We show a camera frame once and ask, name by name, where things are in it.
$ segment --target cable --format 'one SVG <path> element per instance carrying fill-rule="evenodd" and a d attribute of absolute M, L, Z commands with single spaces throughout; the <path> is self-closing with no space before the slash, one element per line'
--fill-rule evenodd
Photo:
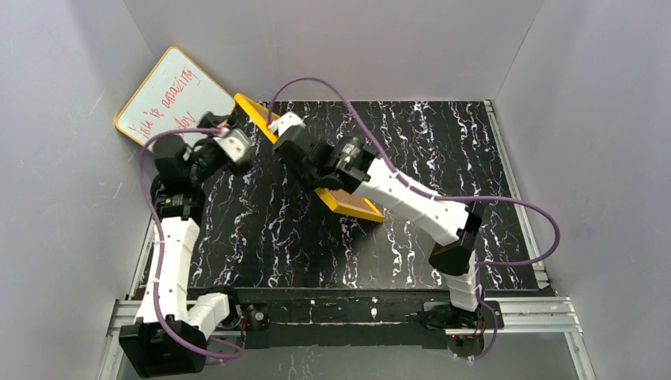
<path fill-rule="evenodd" d="M 187 342 L 184 338 L 181 336 L 177 335 L 176 332 L 174 332 L 171 328 L 170 325 L 168 325 L 168 322 L 165 321 L 165 318 L 163 317 L 163 313 L 161 312 L 161 305 L 158 302 L 158 283 L 161 278 L 161 270 L 163 267 L 163 259 L 165 256 L 165 235 L 163 233 L 163 227 L 161 226 L 161 218 L 158 216 L 158 212 L 156 211 L 156 207 L 154 206 L 154 203 L 151 200 L 151 193 L 149 188 L 147 187 L 147 184 L 144 181 L 144 157 L 146 152 L 149 150 L 149 146 L 154 143 L 157 139 L 169 135 L 177 135 L 177 134 L 182 134 L 182 133 L 204 133 L 208 135 L 216 135 L 220 133 L 218 129 L 205 129 L 205 128 L 194 128 L 194 129 L 176 129 L 172 131 L 165 131 L 162 133 L 159 133 L 158 135 L 153 136 L 147 142 L 145 142 L 145 145 L 142 146 L 142 149 L 140 150 L 140 186 L 142 187 L 142 194 L 145 196 L 145 200 L 147 204 L 149 205 L 149 210 L 151 212 L 151 218 L 154 220 L 154 223 L 156 224 L 156 229 L 158 230 L 158 259 L 157 259 L 157 267 L 156 267 L 156 278 L 153 281 L 154 282 L 154 311 L 156 312 L 156 318 L 158 319 L 158 323 L 161 325 L 165 333 L 168 334 L 172 338 L 172 340 L 176 341 L 180 346 L 188 349 L 191 352 L 194 352 L 198 355 L 202 356 L 208 356 L 211 358 L 215 359 L 220 359 L 220 360 L 231 360 L 231 359 L 237 359 L 241 357 L 244 353 L 245 350 L 242 348 L 239 348 L 237 345 L 226 342 L 224 340 L 217 339 L 213 336 L 210 336 L 210 340 L 214 341 L 215 343 L 222 344 L 226 347 L 233 348 L 236 350 L 234 354 L 222 354 L 221 352 L 212 352 L 208 350 L 204 350 L 200 347 L 195 346 L 194 344 L 191 344 Z"/>
<path fill-rule="evenodd" d="M 377 152 L 380 153 L 380 156 L 381 156 L 382 160 L 385 162 L 385 164 L 387 165 L 387 167 L 389 167 L 389 169 L 392 171 L 392 173 L 398 173 L 399 174 L 399 175 L 395 176 L 396 179 L 401 184 L 403 184 L 405 187 L 410 188 L 410 190 L 413 191 L 415 194 L 418 194 L 418 195 L 423 196 L 425 198 L 432 198 L 431 194 L 429 194 L 427 192 L 424 192 L 421 189 L 415 188 L 414 186 L 411 186 L 408 183 L 408 181 L 405 180 L 403 173 L 401 171 L 399 171 L 394 166 L 394 164 L 392 163 L 392 160 L 385 153 L 385 149 L 382 147 L 380 142 L 377 141 L 377 139 L 373 135 L 373 132 L 371 132 L 370 129 L 368 129 L 366 124 L 363 122 L 361 116 L 359 116 L 356 109 L 354 109 L 354 106 L 352 105 L 352 103 L 348 99 L 346 99 L 345 96 L 343 96 L 340 93 L 340 91 L 338 91 L 335 87 L 333 87 L 333 85 L 331 85 L 330 83 L 326 82 L 323 79 L 312 78 L 312 77 L 302 77 L 302 78 L 292 79 L 292 80 L 288 81 L 287 83 L 285 83 L 284 85 L 282 85 L 282 87 L 279 88 L 277 93 L 275 93 L 275 95 L 273 95 L 273 97 L 271 99 L 271 102 L 268 105 L 268 115 L 267 115 L 267 118 L 266 118 L 266 124 L 268 126 L 271 124 L 273 108 L 275 107 L 275 102 L 277 101 L 277 97 L 279 96 L 279 94 L 286 87 L 288 87 L 288 86 L 290 86 L 290 85 L 292 85 L 296 82 L 300 82 L 300 81 L 319 82 L 322 85 L 328 87 L 338 98 L 340 98 L 341 101 L 343 101 L 345 106 L 347 106 L 347 109 L 350 111 L 350 113 L 354 117 L 354 120 L 357 122 L 359 127 L 363 130 L 363 133 L 366 135 L 368 140 L 370 140 L 372 142 L 373 146 L 375 146 L 375 148 L 377 149 Z M 547 259 L 550 255 L 552 255 L 557 250 L 557 246 L 559 246 L 559 240 L 561 240 L 561 231 L 559 230 L 559 224 L 552 217 L 552 215 L 550 215 L 546 210 L 543 210 L 542 208 L 536 206 L 533 203 L 526 202 L 526 201 L 521 200 L 521 199 L 506 197 L 506 196 L 436 196 L 433 199 L 435 199 L 435 200 L 448 200 L 448 201 L 462 202 L 462 203 L 467 203 L 467 202 L 505 202 L 505 203 L 518 204 L 520 206 L 530 208 L 531 210 L 534 210 L 535 212 L 543 215 L 552 225 L 552 229 L 555 231 L 555 240 L 552 243 L 552 245 L 550 246 L 550 248 L 545 253 L 543 253 L 542 255 L 540 255 L 540 256 L 538 256 L 534 259 L 523 260 L 523 261 L 514 261 L 514 262 L 504 262 L 504 261 L 488 261 L 488 262 L 486 262 L 486 261 L 480 261 L 480 262 L 476 263 L 477 267 L 485 267 L 485 266 L 508 267 L 508 268 L 524 267 L 524 266 L 531 265 L 531 264 L 534 264 L 534 263 L 537 263 L 539 261 Z M 476 283 L 480 284 L 480 272 L 478 272 L 477 279 L 478 280 L 477 280 Z M 485 356 L 491 350 L 491 347 L 494 345 L 494 342 L 496 341 L 496 336 L 497 336 L 497 333 L 498 333 L 498 330 L 499 330 L 499 322 L 496 320 L 496 315 L 495 315 L 494 309 L 492 309 L 491 306 L 489 306 L 487 303 L 485 303 L 485 301 L 481 298 L 480 294 L 477 295 L 477 298 L 478 298 L 478 303 L 482 307 L 484 307 L 485 309 L 488 309 L 489 311 L 491 311 L 491 314 L 494 316 L 494 332 L 493 332 L 493 336 L 491 338 L 491 342 L 489 343 L 487 348 L 485 348 L 480 355 L 476 356 L 475 359 L 479 359 L 479 358 Z"/>

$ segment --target gray wall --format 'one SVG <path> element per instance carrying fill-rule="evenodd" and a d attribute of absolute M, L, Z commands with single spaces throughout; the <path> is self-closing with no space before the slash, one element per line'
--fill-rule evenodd
<path fill-rule="evenodd" d="M 149 220 L 112 119 L 155 61 L 120 0 L 0 10 L 0 377 L 90 380 Z"/>
<path fill-rule="evenodd" d="M 496 98 L 523 195 L 563 227 L 548 270 L 599 378 L 671 373 L 669 103 L 667 0 L 547 0 Z"/>
<path fill-rule="evenodd" d="M 577 380 L 562 333 L 501 334 L 496 347 L 473 365 L 445 357 L 448 351 L 420 347 L 286 347 L 247 350 L 225 366 L 170 380 L 328 379 L 328 380 Z M 137 380 L 126 360 L 118 380 Z"/>
<path fill-rule="evenodd" d="M 156 58 L 177 45 L 253 99 L 312 75 L 353 100 L 462 101 L 497 94 L 542 2 L 126 0 Z M 334 97 L 300 84 L 284 98 Z"/>

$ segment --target yellow wooden piece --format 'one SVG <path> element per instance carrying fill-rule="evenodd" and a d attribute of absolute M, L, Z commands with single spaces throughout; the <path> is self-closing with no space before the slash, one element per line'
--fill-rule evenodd
<path fill-rule="evenodd" d="M 268 137 L 271 143 L 276 143 L 277 136 L 267 128 L 267 108 L 250 100 L 241 93 L 237 93 L 233 99 L 252 118 L 254 124 Z M 278 118 L 279 115 L 272 114 L 273 120 L 277 120 Z M 335 213 L 373 222 L 382 222 L 385 220 L 385 216 L 366 198 L 353 196 L 344 190 L 328 190 L 326 188 L 318 188 L 315 190 L 315 193 Z"/>

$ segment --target black and white patterned surface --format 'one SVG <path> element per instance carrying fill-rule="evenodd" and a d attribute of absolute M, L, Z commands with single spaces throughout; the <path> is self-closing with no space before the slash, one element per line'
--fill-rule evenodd
<path fill-rule="evenodd" d="M 482 102 L 355 102 L 394 164 L 446 195 L 502 195 L 510 190 Z M 304 117 L 308 129 L 333 143 L 361 134 L 340 102 L 282 102 L 275 110 Z M 287 176 L 271 144 L 251 120 L 253 170 L 215 176 L 189 285 L 208 287 L 441 288 L 428 264 L 433 241 L 397 215 L 381 223 L 334 214 Z M 529 255 L 514 207 L 487 207 L 476 245 L 480 260 Z M 490 268 L 487 288 L 537 288 L 531 268 Z"/>

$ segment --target robotic arm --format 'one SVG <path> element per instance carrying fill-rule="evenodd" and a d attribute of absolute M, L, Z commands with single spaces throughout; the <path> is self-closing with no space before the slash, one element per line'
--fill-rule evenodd
<path fill-rule="evenodd" d="M 198 128 L 219 127 L 220 132 L 199 140 L 193 148 L 177 135 L 161 137 L 154 144 L 158 175 L 152 183 L 151 195 L 165 235 L 161 285 L 155 297 L 150 285 L 157 277 L 159 260 L 154 254 L 149 286 L 135 323 L 123 326 L 119 333 L 119 344 L 143 378 L 200 372 L 205 365 L 205 356 L 189 351 L 167 336 L 154 309 L 156 300 L 171 329 L 198 348 L 207 347 L 207 340 L 219 323 L 239 317 L 239 310 L 224 293 L 204 294 L 187 310 L 191 254 L 206 199 L 202 183 L 219 169 L 240 175 L 251 168 L 252 142 L 242 131 L 223 127 L 226 121 L 227 116 L 207 113 Z"/>
<path fill-rule="evenodd" d="M 295 113 L 281 116 L 269 129 L 279 137 L 273 151 L 304 186 L 343 189 L 366 197 L 425 230 L 436 241 L 429 263 L 445 275 L 450 303 L 459 310 L 458 319 L 472 327 L 480 317 L 477 297 L 482 293 L 473 254 L 482 205 L 420 196 L 402 185 L 396 175 L 424 192 L 440 194 L 402 173 L 392 173 L 362 139 L 345 137 L 331 146 L 315 138 Z"/>

